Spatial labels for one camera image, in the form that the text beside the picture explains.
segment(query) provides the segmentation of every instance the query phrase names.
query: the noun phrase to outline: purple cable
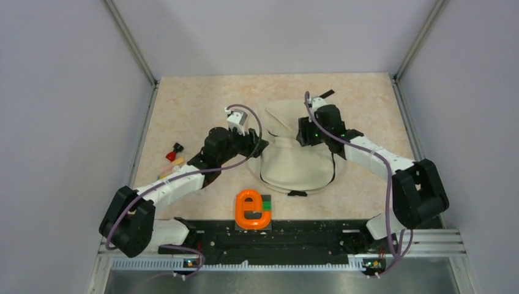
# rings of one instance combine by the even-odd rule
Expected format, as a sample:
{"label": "purple cable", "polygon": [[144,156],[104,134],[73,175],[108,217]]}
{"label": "purple cable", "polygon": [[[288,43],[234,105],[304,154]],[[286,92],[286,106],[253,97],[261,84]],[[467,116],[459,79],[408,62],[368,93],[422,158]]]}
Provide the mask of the purple cable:
{"label": "purple cable", "polygon": [[[310,106],[308,105],[308,100],[310,100],[310,92],[306,91],[305,93],[305,106],[307,108],[307,111],[308,111],[308,115],[310,116],[310,118],[312,119],[312,121],[315,123],[315,125],[323,132],[325,133],[328,137],[334,139],[335,141],[339,142],[339,143],[342,143],[346,146],[350,146],[350,147],[353,147],[353,148],[356,148],[358,150],[361,150],[361,151],[364,151],[364,152],[367,152],[367,153],[370,153],[372,152],[372,150],[369,150],[368,148],[365,148],[365,147],[362,147],[362,146],[358,146],[358,145],[355,145],[355,144],[352,144],[348,141],[344,141],[342,140],[341,138],[339,137],[336,137],[334,136],[332,133],[328,132],[325,128],[323,128],[318,122],[317,120],[315,119],[315,116],[313,115],[311,109],[310,109]],[[392,188],[392,181],[391,181],[391,176],[392,176],[392,172],[391,172],[391,165],[389,164],[389,162],[387,161],[387,159],[378,154],[377,152],[373,153],[373,155],[375,157],[377,157],[378,159],[380,159],[384,165],[386,166],[386,169],[387,169],[387,186],[386,186],[386,233],[387,233],[387,245],[389,247],[389,250],[391,251],[391,254],[393,255],[393,257],[395,259],[400,259],[403,257],[403,255],[400,255],[400,252],[396,253],[395,252],[395,248],[393,247],[393,238],[391,237],[391,226],[390,226],[390,222],[389,222],[389,210],[390,210],[390,196],[391,196],[391,188]]]}
{"label": "purple cable", "polygon": [[[400,232],[400,242],[398,242],[398,253],[400,254],[400,251],[402,249],[402,241],[404,237],[404,230]],[[407,251],[409,251],[409,248],[411,248],[411,244],[413,243],[413,230],[409,233],[409,243],[407,244],[406,249],[402,254],[399,256],[399,258],[396,258],[382,273],[379,273],[378,276],[382,277],[385,276],[387,273],[389,273],[392,269],[395,268],[395,265],[397,265],[404,257],[404,255],[407,254]]]}
{"label": "purple cable", "polygon": [[[182,250],[182,251],[189,251],[189,252],[193,252],[195,254],[198,254],[200,256],[200,264],[198,265],[198,267],[196,268],[196,270],[194,270],[194,272],[188,274],[187,276],[185,276],[185,279],[188,279],[194,275],[196,275],[196,273],[202,268],[202,266],[205,264],[206,262],[206,257],[202,254],[202,252],[198,251],[198,250],[195,250],[195,249],[192,249],[192,248],[188,248],[188,247],[183,247],[183,246],[177,246],[177,245],[161,245],[159,247],[162,247],[162,248],[166,248],[166,249],[176,249],[176,250]],[[144,284],[147,284],[149,281],[153,280],[153,279],[156,279],[158,277],[162,277],[162,276],[172,276],[173,274],[169,271],[166,271],[166,272],[162,272],[162,273],[158,273],[158,274],[154,274],[153,276],[147,278],[146,280],[144,280],[142,283],[140,283],[139,285],[137,285],[136,287],[134,287],[131,291],[130,291],[130,294],[132,294],[133,292],[135,292],[137,289],[141,288]]]}
{"label": "purple cable", "polygon": [[[254,147],[254,150],[251,152],[251,155],[254,154],[256,152],[256,150],[260,147],[260,143],[261,143],[261,136],[263,135],[263,128],[261,127],[261,121],[260,121],[260,118],[258,117],[258,115],[248,106],[246,105],[242,105],[242,104],[231,104],[229,106],[227,106],[227,109],[231,108],[231,107],[240,107],[240,108],[244,108],[246,110],[248,110],[253,116],[254,118],[256,119],[256,121],[258,122],[258,142],[256,144],[256,146]],[[170,182],[173,182],[177,179],[181,179],[181,178],[184,178],[186,176],[192,176],[192,175],[197,175],[199,173],[213,173],[213,172],[220,172],[222,170],[230,170],[231,168],[234,168],[234,167],[237,167],[238,165],[242,165],[243,163],[245,163],[248,159],[250,158],[250,155],[247,156],[244,160],[236,163],[236,164],[232,164],[232,165],[229,165],[228,167],[220,167],[220,168],[208,168],[207,170],[195,170],[195,171],[190,171],[188,173],[183,173],[181,175],[178,175],[178,176],[174,176],[170,179],[168,179],[168,183]],[[113,246],[111,247],[110,246],[110,241],[112,240],[112,237],[117,229],[117,227],[119,226],[119,224],[121,224],[123,218],[126,216],[126,214],[132,209],[132,207],[137,203],[139,202],[139,200],[141,200],[144,196],[146,196],[147,194],[149,194],[150,192],[152,192],[153,190],[155,190],[156,188],[160,188],[162,186],[164,186],[166,184],[166,182],[160,182],[156,185],[154,185],[153,187],[149,188],[148,190],[145,190],[144,192],[142,192],[139,196],[135,197],[135,199],[133,199],[130,204],[128,204],[128,206],[126,206],[126,208],[122,211],[121,215],[117,218],[117,220],[115,221],[115,223],[113,224],[110,232],[108,233],[108,236],[106,236],[106,243],[105,243],[105,247],[107,250],[115,250],[117,249],[116,246]]]}

